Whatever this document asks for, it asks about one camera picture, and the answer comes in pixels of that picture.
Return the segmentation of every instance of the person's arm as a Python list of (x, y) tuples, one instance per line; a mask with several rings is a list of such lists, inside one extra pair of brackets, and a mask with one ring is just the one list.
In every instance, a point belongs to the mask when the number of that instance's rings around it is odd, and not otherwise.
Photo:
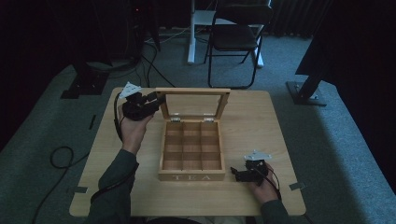
[[(273, 184), (275, 181), (273, 179), (274, 169), (267, 163), (268, 169), (268, 180)], [(253, 195), (262, 205), (262, 220), (265, 224), (289, 224), (291, 223), (289, 214), (286, 211), (283, 203), (277, 198), (276, 190), (268, 182), (267, 179), (262, 181), (260, 186), (257, 186), (255, 182), (248, 183), (250, 190)]]
[(99, 180), (99, 189), (113, 186), (132, 174), (121, 185), (100, 194), (92, 202), (85, 223), (129, 223), (131, 216), (130, 193), (134, 185), (134, 171), (137, 169), (136, 154), (151, 120), (149, 116), (141, 121), (132, 121), (122, 115), (119, 107), (122, 149)]

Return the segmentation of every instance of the black chair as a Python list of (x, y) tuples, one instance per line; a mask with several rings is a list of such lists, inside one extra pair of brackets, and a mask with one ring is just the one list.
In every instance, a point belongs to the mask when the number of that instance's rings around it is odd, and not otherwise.
[[(257, 64), (262, 47), (262, 32), (273, 16), (273, 10), (267, 4), (228, 4), (218, 7), (213, 17), (211, 32), (206, 48), (205, 60), (209, 57), (207, 83), (211, 88), (247, 89), (256, 76)], [(219, 24), (218, 19), (232, 22)], [(218, 51), (246, 51), (246, 54), (213, 54), (213, 48)], [(257, 50), (254, 61), (253, 75), (246, 86), (214, 87), (211, 84), (212, 57), (215, 56), (245, 56)]]

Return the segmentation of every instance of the wooden table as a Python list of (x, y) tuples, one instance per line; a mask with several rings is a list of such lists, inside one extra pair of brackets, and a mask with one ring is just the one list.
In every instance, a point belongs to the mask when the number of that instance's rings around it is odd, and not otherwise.
[[(108, 101), (91, 154), (78, 183), (79, 187), (88, 190), (86, 193), (75, 194), (70, 206), (72, 216), (85, 217), (89, 214), (90, 198), (98, 190), (98, 180), (120, 150), (121, 142), (113, 122), (113, 104), (116, 94), (121, 90), (122, 88), (116, 88)], [(152, 91), (155, 90), (142, 90), (143, 94)], [(259, 216), (260, 205), (246, 183), (235, 182), (230, 171), (231, 166), (241, 171), (246, 170), (244, 156), (253, 152), (253, 149), (273, 156), (268, 163), (279, 178), (283, 204), (289, 214), (297, 216), (305, 213), (301, 192), (289, 187), (297, 179), (268, 92), (231, 91), (221, 117), (227, 168), (223, 181), (160, 181), (158, 171), (163, 125), (160, 110), (148, 124), (145, 139), (137, 154), (140, 165), (131, 193), (133, 216)]]

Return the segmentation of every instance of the hinge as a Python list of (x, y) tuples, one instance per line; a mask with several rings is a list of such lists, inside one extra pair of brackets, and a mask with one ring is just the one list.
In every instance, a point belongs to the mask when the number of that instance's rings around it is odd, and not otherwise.
[(204, 122), (208, 122), (208, 123), (215, 122), (215, 119), (213, 119), (213, 118), (204, 118)]
[(180, 122), (180, 118), (171, 118), (171, 122)]

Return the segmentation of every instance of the wooden box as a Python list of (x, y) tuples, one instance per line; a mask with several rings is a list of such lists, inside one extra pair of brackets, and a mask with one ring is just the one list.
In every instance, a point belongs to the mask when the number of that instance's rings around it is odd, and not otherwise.
[(225, 176), (220, 117), (229, 89), (157, 88), (165, 124), (159, 178), (213, 181)]

